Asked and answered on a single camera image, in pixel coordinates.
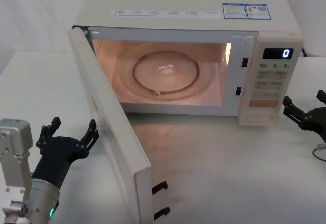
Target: orange button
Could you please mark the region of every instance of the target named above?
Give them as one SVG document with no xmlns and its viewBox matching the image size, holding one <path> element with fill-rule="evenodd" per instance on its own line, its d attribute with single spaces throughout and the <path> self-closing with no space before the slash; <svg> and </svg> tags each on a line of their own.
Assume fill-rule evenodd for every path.
<svg viewBox="0 0 326 224">
<path fill-rule="evenodd" d="M 252 99 L 250 100 L 249 107 L 256 108 L 275 108 L 278 104 L 278 100 L 260 100 Z"/>
</svg>

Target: digital display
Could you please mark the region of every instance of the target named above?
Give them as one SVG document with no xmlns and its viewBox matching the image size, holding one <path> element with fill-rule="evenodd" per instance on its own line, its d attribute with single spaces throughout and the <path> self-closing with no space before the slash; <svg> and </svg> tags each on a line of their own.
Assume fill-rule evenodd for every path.
<svg viewBox="0 0 326 224">
<path fill-rule="evenodd" d="M 293 48 L 265 48 L 263 59 L 289 60 L 292 58 Z"/>
</svg>

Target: control button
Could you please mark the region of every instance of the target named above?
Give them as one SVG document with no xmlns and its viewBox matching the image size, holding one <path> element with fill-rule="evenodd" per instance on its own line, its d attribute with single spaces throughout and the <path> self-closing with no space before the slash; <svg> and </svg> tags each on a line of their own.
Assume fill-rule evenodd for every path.
<svg viewBox="0 0 326 224">
<path fill-rule="evenodd" d="M 275 108 L 278 104 L 278 100 L 260 100 L 252 99 L 249 102 L 249 107 L 255 108 Z"/>
<path fill-rule="evenodd" d="M 254 90 L 251 94 L 251 98 L 253 99 L 276 99 L 278 100 L 280 96 L 279 92 L 274 91 L 262 91 L 262 90 Z"/>
<path fill-rule="evenodd" d="M 248 122 L 266 123 L 272 120 L 271 115 L 251 114 L 246 117 Z"/>
<path fill-rule="evenodd" d="M 287 71 L 259 71 L 257 79 L 259 80 L 285 80 Z"/>
<path fill-rule="evenodd" d="M 269 89 L 269 90 L 280 90 L 283 87 L 283 81 L 265 81 L 258 80 L 254 85 L 254 89 Z"/>
</svg>

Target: white wall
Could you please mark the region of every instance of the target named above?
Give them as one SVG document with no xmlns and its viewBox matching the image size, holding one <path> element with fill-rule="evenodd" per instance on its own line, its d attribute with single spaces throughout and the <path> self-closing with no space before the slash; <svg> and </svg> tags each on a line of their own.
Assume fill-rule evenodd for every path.
<svg viewBox="0 0 326 224">
<path fill-rule="evenodd" d="M 0 0 L 0 72 L 15 50 L 70 51 L 67 30 L 84 0 Z M 309 55 L 326 57 L 326 0 L 289 0 Z"/>
</svg>

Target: label sticker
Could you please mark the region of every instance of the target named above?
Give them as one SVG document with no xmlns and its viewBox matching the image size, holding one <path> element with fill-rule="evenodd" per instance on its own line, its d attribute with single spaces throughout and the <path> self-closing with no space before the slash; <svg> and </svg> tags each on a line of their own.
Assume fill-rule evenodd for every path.
<svg viewBox="0 0 326 224">
<path fill-rule="evenodd" d="M 225 19 L 247 19 L 244 4 L 222 3 L 222 5 Z"/>
<path fill-rule="evenodd" d="M 119 18 L 180 18 L 180 19 L 221 19 L 218 11 L 170 11 L 170 10 L 123 10 L 116 9 L 111 17 Z"/>
<path fill-rule="evenodd" d="M 248 19 L 271 20 L 267 4 L 245 4 Z"/>
</svg>

